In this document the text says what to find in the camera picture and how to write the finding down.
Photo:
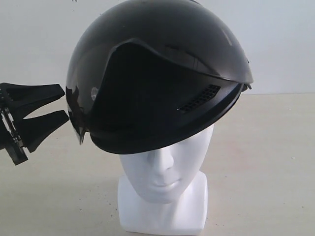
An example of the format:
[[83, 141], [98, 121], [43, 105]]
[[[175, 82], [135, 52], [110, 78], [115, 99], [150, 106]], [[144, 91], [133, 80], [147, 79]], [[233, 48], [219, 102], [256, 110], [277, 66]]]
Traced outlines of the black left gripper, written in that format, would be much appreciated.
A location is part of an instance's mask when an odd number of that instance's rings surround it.
[[4, 83], [0, 84], [0, 149], [7, 151], [15, 166], [28, 160], [23, 144], [29, 152], [34, 152], [50, 134], [68, 122], [69, 117], [60, 110], [23, 119], [20, 136], [10, 115], [27, 116], [64, 95], [59, 84], [26, 86], [7, 83], [6, 91]]

